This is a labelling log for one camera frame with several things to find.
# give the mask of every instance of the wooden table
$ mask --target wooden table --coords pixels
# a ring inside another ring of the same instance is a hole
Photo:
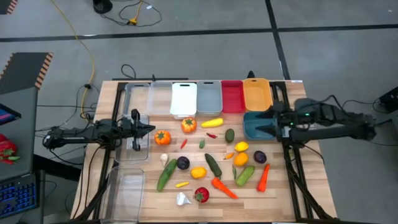
[[[99,96],[98,105],[95,114],[95,120],[110,118],[114,106],[116,96],[116,87],[118,82],[103,82],[101,94]],[[305,97],[304,85],[302,82],[286,81],[287,92],[291,107],[297,98]],[[123,99],[121,98],[121,106],[119,113],[123,109]],[[180,121],[174,120],[173,117],[150,117],[150,124],[155,125],[157,129],[166,129],[171,132],[172,143],[169,146],[162,147],[151,144],[149,152],[149,160],[139,164],[122,164],[128,167],[138,167],[144,171],[144,191],[142,195],[141,212],[139,216],[140,222],[271,222],[271,221],[295,221],[292,199],[290,196],[287,172],[283,158],[282,146],[276,141],[249,141],[248,165],[256,166],[256,171],[249,182],[244,187],[237,187],[234,184],[232,173],[232,159],[224,161],[225,154],[234,152],[234,144],[243,141],[242,114],[222,114],[224,125],[217,128],[203,129],[200,123],[208,118],[197,117],[198,129],[194,134],[186,135],[182,133]],[[224,133],[227,129],[235,130],[235,140],[231,144],[227,144],[224,140]],[[150,133],[150,141],[153,141],[153,131]],[[206,136],[206,132],[216,134],[219,138],[211,139]],[[184,139],[188,139],[187,145],[181,150],[180,145]],[[203,138],[206,139],[206,146],[199,149],[198,144]],[[319,145],[317,141],[309,142],[308,145],[317,151]],[[78,214],[83,210],[84,198],[87,189],[88,164],[93,157],[96,144],[90,144],[85,157],[85,166],[83,170],[83,194]],[[260,193],[256,190],[257,181],[260,179],[264,165],[256,164],[252,155],[254,151],[261,150],[266,153],[267,162],[271,165],[269,171],[267,190]],[[314,152],[303,148],[301,149],[303,168],[307,178],[309,191],[325,209],[325,211],[335,217],[336,211],[330,192],[328,177],[326,176],[325,166],[320,157]],[[204,166],[208,170],[204,179],[193,180],[189,171],[182,171],[178,168],[175,170],[172,178],[169,180],[163,192],[156,191],[157,180],[163,171],[159,156],[167,153],[170,159],[186,156],[191,161],[191,166]],[[217,161],[223,171],[222,181],[239,197],[237,200],[230,199],[223,192],[214,189],[210,184],[210,180],[214,177],[208,167],[204,153],[211,154]],[[98,188],[98,182],[103,163],[104,151],[99,150],[91,165],[90,186],[88,189],[88,201],[94,196]],[[176,189],[175,184],[179,182],[189,181],[188,186]],[[175,198],[179,192],[185,193],[189,198],[193,197],[195,189],[198,187],[206,187],[210,191],[210,199],[207,203],[198,204],[191,200],[191,205],[179,207],[176,205]],[[301,214],[305,216],[302,194],[297,189],[300,202]],[[72,215],[78,206],[80,198],[80,188],[77,190]],[[123,216],[123,209],[118,211],[119,218],[127,218]]]

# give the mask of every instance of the keyboard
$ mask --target keyboard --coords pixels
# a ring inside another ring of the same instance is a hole
[[[0,218],[38,207],[38,185],[35,174],[0,183]]]

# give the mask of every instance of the green cucumber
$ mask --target green cucumber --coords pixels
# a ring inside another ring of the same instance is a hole
[[[228,143],[231,143],[234,141],[235,138],[235,132],[232,129],[228,129],[225,132],[225,141]]]
[[[156,190],[158,192],[161,192],[164,188],[164,186],[166,185],[167,181],[170,179],[170,177],[172,176],[175,168],[177,166],[177,160],[176,159],[172,159],[167,165],[166,167],[164,167],[164,170],[162,172],[162,174],[159,177],[159,180],[157,181],[157,187]]]
[[[236,185],[242,187],[253,175],[254,169],[255,169],[254,166],[246,167],[239,175],[239,177],[235,180]]]
[[[216,177],[221,177],[223,174],[220,167],[218,166],[216,160],[213,158],[213,156],[209,154],[205,154],[206,162],[209,164],[211,171],[214,173],[214,176]]]

